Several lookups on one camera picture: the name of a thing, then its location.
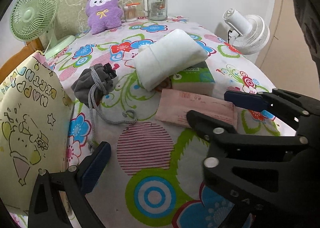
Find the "pink tissue pack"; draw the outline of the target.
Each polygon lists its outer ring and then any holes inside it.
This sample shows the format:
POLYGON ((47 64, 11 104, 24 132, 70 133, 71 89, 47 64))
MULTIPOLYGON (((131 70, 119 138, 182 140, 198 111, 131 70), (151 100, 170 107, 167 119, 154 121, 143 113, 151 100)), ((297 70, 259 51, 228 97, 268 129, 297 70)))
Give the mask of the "pink tissue pack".
POLYGON ((155 119, 189 127, 187 112, 191 110, 237 127, 238 112, 231 102, 174 89, 162 90, 155 119))

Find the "grey drawstring pouch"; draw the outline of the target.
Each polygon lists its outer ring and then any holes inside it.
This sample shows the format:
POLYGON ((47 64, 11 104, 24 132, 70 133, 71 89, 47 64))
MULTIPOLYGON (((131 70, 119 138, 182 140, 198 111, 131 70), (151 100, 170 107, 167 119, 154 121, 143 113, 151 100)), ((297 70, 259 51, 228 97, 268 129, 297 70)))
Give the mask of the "grey drawstring pouch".
POLYGON ((92 123, 92 139, 88 142, 88 148, 91 153, 94 152, 96 145, 95 140, 95 119, 98 115, 105 123, 111 125, 135 124, 138 120, 134 110, 128 109, 123 111, 123 117, 132 116, 130 120, 113 121, 108 119, 99 108, 98 104, 103 96, 108 95, 114 88, 113 80, 117 77, 116 70, 107 64, 95 64, 85 69, 79 78, 71 85, 74 96, 89 109, 89 117, 92 123))

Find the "white towel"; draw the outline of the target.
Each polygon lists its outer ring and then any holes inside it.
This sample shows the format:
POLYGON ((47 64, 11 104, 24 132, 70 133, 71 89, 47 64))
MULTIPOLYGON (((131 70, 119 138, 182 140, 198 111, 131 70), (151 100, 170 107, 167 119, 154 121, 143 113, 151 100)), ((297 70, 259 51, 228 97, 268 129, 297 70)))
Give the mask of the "white towel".
POLYGON ((152 91, 167 77, 208 58, 207 52, 185 31, 175 29, 140 50, 133 59, 139 83, 152 91))

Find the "yellow fabric storage box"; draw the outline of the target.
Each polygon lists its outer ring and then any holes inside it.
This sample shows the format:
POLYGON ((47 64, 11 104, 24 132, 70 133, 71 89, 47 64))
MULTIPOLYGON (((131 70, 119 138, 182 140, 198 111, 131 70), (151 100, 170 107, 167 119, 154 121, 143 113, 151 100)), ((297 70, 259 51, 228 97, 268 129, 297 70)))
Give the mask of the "yellow fabric storage box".
POLYGON ((40 170, 65 170, 72 111, 72 100, 40 51, 1 84, 1 199, 9 212, 28 213, 40 170))

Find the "floral tablecloth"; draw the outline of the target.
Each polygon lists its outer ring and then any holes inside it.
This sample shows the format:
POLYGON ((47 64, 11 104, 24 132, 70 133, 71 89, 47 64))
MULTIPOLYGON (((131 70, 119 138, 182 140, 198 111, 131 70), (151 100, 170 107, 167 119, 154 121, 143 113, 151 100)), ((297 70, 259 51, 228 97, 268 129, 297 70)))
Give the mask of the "floral tablecloth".
MULTIPOLYGON (((73 104, 65 169, 91 155, 89 109, 71 90, 85 69, 109 63, 116 70, 114 88, 98 104, 108 119, 131 121, 131 115, 123 117, 128 109, 137 114, 135 124, 121 125, 94 116, 94 144, 97 148, 108 142, 111 158, 87 198, 106 227, 217 227, 232 209, 230 201, 203 182, 202 161, 209 143, 190 127, 155 119, 162 90, 172 89, 170 77, 152 91, 138 80, 133 62, 138 52, 175 29, 185 31, 207 52, 206 64, 215 80, 211 97, 223 100, 228 90, 255 94, 273 89, 265 74, 229 43, 181 16, 161 22, 142 17, 96 35, 87 31, 56 56, 46 58, 73 104)), ((269 112, 236 109, 236 130, 241 134, 295 133, 269 112)))

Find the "green tissue pack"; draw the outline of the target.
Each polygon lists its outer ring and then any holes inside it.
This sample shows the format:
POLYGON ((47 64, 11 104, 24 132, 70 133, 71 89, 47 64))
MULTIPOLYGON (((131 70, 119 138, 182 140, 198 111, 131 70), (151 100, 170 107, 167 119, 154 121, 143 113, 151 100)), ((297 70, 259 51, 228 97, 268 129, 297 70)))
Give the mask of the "green tissue pack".
POLYGON ((172 89, 211 96, 215 80, 206 62, 201 62, 170 77, 172 89))

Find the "white floor fan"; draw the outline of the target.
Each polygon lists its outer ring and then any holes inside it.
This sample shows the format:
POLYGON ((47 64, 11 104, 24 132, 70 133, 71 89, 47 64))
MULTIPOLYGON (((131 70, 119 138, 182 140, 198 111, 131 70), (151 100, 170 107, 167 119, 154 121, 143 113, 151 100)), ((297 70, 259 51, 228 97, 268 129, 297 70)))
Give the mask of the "white floor fan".
POLYGON ((228 43, 243 55, 259 53, 270 38, 270 30, 262 17, 243 16, 231 8, 223 14, 224 22, 229 26, 228 43))

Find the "wooden bed headboard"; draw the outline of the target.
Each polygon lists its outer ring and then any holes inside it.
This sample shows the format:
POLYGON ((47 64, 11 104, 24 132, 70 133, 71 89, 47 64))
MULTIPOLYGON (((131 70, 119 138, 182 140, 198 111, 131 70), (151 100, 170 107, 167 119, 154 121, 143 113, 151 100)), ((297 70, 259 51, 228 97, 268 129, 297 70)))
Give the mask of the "wooden bed headboard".
POLYGON ((23 61, 29 57, 35 57, 41 64, 48 66, 46 58, 42 53, 44 51, 43 45, 39 38, 27 42, 26 45, 14 56, 7 60, 1 67, 1 83, 16 69, 23 61))

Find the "green desk fan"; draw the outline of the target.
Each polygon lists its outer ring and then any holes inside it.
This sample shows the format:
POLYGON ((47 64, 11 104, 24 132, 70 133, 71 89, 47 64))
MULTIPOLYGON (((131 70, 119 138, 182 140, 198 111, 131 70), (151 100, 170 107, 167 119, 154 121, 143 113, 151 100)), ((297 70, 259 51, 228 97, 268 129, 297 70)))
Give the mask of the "green desk fan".
POLYGON ((10 15, 10 30, 16 39, 31 42, 48 35, 49 43, 44 51, 47 59, 55 56, 75 41, 75 36, 62 39, 55 36, 56 15, 59 0, 17 0, 10 15))

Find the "glass jar green lid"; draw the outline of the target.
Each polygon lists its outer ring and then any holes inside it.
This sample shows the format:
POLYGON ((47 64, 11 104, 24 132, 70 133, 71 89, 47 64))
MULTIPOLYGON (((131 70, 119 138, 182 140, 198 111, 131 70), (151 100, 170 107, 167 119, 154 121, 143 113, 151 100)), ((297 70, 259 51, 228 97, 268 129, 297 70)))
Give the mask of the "glass jar green lid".
POLYGON ((168 17, 168 0, 143 0, 143 10, 149 20, 165 21, 168 17))

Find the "purple plush toy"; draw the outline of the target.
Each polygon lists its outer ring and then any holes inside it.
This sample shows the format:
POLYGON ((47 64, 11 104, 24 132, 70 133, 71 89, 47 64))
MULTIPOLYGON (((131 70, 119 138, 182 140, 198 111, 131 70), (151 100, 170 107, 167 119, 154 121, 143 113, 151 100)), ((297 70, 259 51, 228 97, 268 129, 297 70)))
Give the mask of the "purple plush toy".
POLYGON ((87 25, 93 35, 121 26, 123 10, 119 0, 87 0, 87 25))

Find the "toothpick holder orange lid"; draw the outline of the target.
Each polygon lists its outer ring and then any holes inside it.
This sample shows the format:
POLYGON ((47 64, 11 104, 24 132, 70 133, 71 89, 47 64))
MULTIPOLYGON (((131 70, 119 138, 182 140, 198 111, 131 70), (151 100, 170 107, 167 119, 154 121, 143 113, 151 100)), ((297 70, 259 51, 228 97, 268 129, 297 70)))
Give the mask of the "toothpick holder orange lid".
POLYGON ((138 19, 137 6, 140 3, 131 3, 123 6, 125 22, 134 22, 138 19))

